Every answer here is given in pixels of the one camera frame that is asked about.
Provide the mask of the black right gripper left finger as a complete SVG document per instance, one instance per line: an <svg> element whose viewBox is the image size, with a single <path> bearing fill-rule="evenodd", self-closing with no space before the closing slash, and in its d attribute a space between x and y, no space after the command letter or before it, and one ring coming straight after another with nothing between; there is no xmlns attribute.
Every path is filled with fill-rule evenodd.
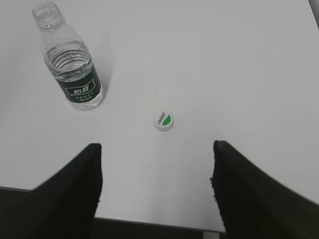
<svg viewBox="0 0 319 239"><path fill-rule="evenodd" d="M0 210L2 239L90 239L102 192L102 146L87 145L44 183Z"/></svg>

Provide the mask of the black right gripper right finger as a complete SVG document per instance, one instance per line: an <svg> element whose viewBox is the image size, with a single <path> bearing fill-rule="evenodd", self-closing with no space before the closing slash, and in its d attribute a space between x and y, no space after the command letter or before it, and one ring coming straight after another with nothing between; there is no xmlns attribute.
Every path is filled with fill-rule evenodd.
<svg viewBox="0 0 319 239"><path fill-rule="evenodd" d="M227 141L210 179L229 239L317 239L319 206L266 174Z"/></svg>

